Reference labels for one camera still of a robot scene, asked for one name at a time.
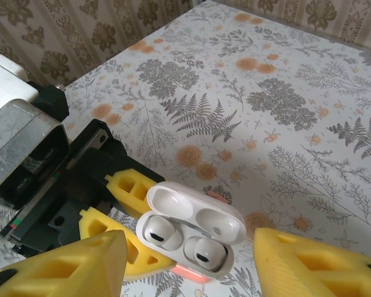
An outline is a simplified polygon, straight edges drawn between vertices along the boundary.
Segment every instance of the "fern leaf print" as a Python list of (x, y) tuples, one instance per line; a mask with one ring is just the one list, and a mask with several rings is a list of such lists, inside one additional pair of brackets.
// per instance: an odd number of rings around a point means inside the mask
[(345, 146), (349, 146), (353, 143), (353, 152), (357, 153), (359, 150), (362, 151), (360, 158), (371, 158), (371, 117), (369, 119), (368, 128), (366, 128), (361, 121), (361, 118), (357, 118), (353, 127), (347, 121), (342, 125), (338, 123), (335, 126), (327, 128), (334, 134), (338, 135), (338, 139), (345, 140)]
[(186, 97), (182, 97), (179, 101), (168, 100), (161, 105), (164, 106), (168, 116), (172, 114), (170, 121), (173, 125), (182, 124), (176, 132), (187, 131), (187, 137), (212, 136), (212, 142), (223, 137), (224, 142), (227, 142), (232, 137), (235, 128), (241, 123), (234, 121), (237, 110), (228, 116), (225, 115), (219, 99), (213, 109), (206, 93), (202, 95), (199, 103), (194, 94), (188, 103), (186, 103)]

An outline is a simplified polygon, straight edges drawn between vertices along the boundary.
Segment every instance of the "floral tablecloth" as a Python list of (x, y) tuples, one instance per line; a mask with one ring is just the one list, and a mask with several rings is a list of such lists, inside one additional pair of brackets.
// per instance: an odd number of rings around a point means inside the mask
[[(104, 119), (130, 156), (223, 196), (247, 223), (227, 277), (165, 272), (125, 283), (123, 297), (259, 296), (260, 226), (371, 256), (371, 54), (207, 1), (66, 95), (71, 139)], [(0, 208), (0, 227), (10, 216)], [(17, 260), (0, 241), (0, 268)]]

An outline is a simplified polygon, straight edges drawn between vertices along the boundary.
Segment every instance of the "yellow foam block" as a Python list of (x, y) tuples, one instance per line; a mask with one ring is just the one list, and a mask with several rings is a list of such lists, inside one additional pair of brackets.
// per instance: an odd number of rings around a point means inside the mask
[(118, 171), (105, 179), (108, 181), (107, 189), (131, 217), (140, 218), (151, 210), (146, 195), (149, 188), (156, 184), (155, 181), (134, 169)]
[(79, 221), (81, 239), (88, 238), (106, 231), (122, 230), (125, 233), (128, 256), (125, 270), (125, 280), (136, 280), (153, 275), (176, 265), (172, 259), (143, 245), (137, 236), (124, 225), (105, 214), (90, 207), (80, 212)]
[(258, 228), (254, 259), (264, 297), (371, 297), (371, 258)]
[(118, 297), (126, 258), (123, 231), (77, 241), (3, 268), (17, 273), (0, 297)]

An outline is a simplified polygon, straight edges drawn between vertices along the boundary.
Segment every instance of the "orange flower print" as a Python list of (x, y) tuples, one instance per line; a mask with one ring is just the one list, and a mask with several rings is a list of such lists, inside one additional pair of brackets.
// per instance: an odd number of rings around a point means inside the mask
[(232, 153), (228, 150), (223, 150), (222, 152), (218, 153), (218, 157), (222, 159), (222, 161), (226, 162), (232, 158)]
[(243, 179), (247, 179), (247, 176), (242, 174), (242, 171), (245, 169), (245, 165), (239, 166), (234, 169), (234, 171), (229, 176), (231, 178), (231, 182), (236, 184), (237, 187), (241, 187), (241, 181)]
[(254, 170), (258, 170), (262, 176), (265, 176), (264, 172), (265, 170), (267, 170), (267, 166), (266, 164), (261, 164), (261, 165), (256, 164)]
[(250, 23), (252, 23), (253, 25), (260, 25), (264, 22), (263, 19), (261, 19), (260, 17), (254, 17), (253, 19), (250, 20)]
[(256, 148), (257, 140), (254, 140), (254, 136), (251, 136), (249, 139), (244, 140), (242, 139), (243, 147), (241, 147), (238, 151), (242, 152), (249, 152)]
[(272, 74), (275, 72), (276, 68), (272, 64), (261, 64), (258, 65), (257, 70), (262, 74)]
[(314, 134), (310, 139), (310, 146), (318, 145), (321, 141), (322, 139), (320, 138), (320, 136)]
[(106, 124), (108, 126), (114, 126), (114, 125), (118, 124), (120, 120), (121, 120), (121, 117), (120, 117), (119, 114), (111, 113), (106, 118)]
[(356, 111), (353, 111), (353, 114), (354, 115), (357, 115), (357, 114), (363, 115), (364, 114), (364, 110), (360, 110), (360, 109), (356, 108)]
[(95, 119), (103, 119), (105, 116), (107, 116), (111, 111), (111, 105), (107, 103), (103, 103), (101, 105), (98, 105), (92, 110), (92, 116)]
[(342, 102), (341, 102), (340, 100), (338, 100), (338, 102), (334, 104), (334, 107), (335, 107), (337, 110), (343, 110), (344, 107), (346, 107), (346, 106), (344, 106), (344, 105), (342, 104)]
[(195, 297), (203, 297), (203, 296), (206, 296), (206, 294), (205, 294), (203, 291), (201, 291), (201, 290), (199, 290), (199, 289), (196, 289), (196, 290), (194, 291), (194, 296), (195, 296)]
[(277, 60), (277, 59), (279, 59), (279, 55), (278, 54), (270, 54), (270, 55), (268, 55), (267, 58), (269, 60)]
[(179, 149), (176, 154), (177, 162), (184, 167), (197, 166), (202, 153), (196, 145), (186, 145)]
[(71, 130), (74, 128), (74, 123), (70, 123), (66, 125), (66, 130)]
[(250, 213), (245, 217), (245, 225), (247, 230), (247, 236), (253, 240), (254, 233), (257, 228), (271, 228), (275, 229), (273, 220), (268, 218), (265, 213), (254, 212)]
[(237, 22), (246, 22), (250, 19), (250, 14), (246, 14), (245, 12), (241, 12), (240, 14), (235, 15), (235, 20)]
[(264, 138), (264, 143), (265, 143), (266, 141), (268, 141), (268, 142), (273, 142), (273, 141), (275, 141), (276, 139), (278, 139), (278, 136), (281, 135), (280, 133), (277, 133), (277, 132), (276, 132), (276, 128), (273, 129), (271, 133), (269, 133), (268, 131), (265, 131), (265, 133), (268, 135), (268, 137), (267, 137), (267, 138)]
[(242, 58), (236, 61), (236, 67), (241, 70), (250, 71), (257, 67), (257, 60), (253, 58)]
[(129, 49), (131, 51), (140, 51), (145, 46), (146, 46), (146, 41), (140, 40), (139, 42), (136, 42), (134, 45), (130, 46)]
[(197, 175), (203, 181), (211, 181), (217, 176), (217, 169), (212, 164), (204, 163), (197, 166)]
[(358, 244), (357, 241), (354, 241), (354, 240), (350, 240), (348, 239), (348, 234), (346, 233), (346, 231), (344, 230), (344, 234), (343, 234), (343, 237), (339, 237), (339, 238), (334, 238), (335, 240), (338, 240), (340, 245), (344, 248), (344, 249), (349, 249), (351, 247), (351, 244)]
[(313, 223), (308, 218), (304, 218), (302, 215), (299, 218), (293, 218), (293, 227), (298, 230), (308, 232), (313, 228)]
[(227, 199), (225, 199), (222, 195), (220, 194), (217, 194), (217, 193), (214, 193), (213, 191), (207, 191), (207, 196), (210, 196), (214, 199), (217, 199), (219, 201), (222, 201), (224, 203), (228, 203)]
[(144, 48), (142, 48), (141, 52), (143, 54), (151, 54), (152, 52), (155, 51), (155, 48), (154, 46), (151, 46), (151, 45), (148, 45), (148, 46), (145, 46)]
[(135, 106), (133, 105), (133, 103), (126, 103), (126, 104), (124, 104), (124, 105), (122, 106), (122, 109), (123, 109), (123, 110), (126, 110), (126, 111), (130, 111), (133, 107), (135, 107)]
[(324, 118), (324, 117), (327, 116), (328, 113), (329, 113), (327, 108), (323, 108), (323, 107), (321, 107), (321, 106), (319, 106), (318, 108), (315, 107), (315, 109), (317, 110), (317, 113), (318, 113), (319, 119)]

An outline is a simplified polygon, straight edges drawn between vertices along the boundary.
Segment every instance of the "white charging case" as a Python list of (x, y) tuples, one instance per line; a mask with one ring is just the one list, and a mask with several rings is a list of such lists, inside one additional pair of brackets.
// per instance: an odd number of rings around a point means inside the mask
[[(245, 221), (234, 207), (169, 181), (151, 187), (147, 192), (147, 202), (152, 211), (143, 214), (136, 226), (137, 237), (145, 246), (211, 278), (221, 277), (230, 272), (234, 265), (234, 251), (231, 245), (241, 243), (246, 236)], [(145, 239), (146, 225), (154, 215), (169, 220), (181, 233), (183, 241), (175, 251), (168, 251)], [(219, 271), (204, 269), (184, 254), (185, 242), (194, 236), (214, 239), (226, 247), (228, 255)]]

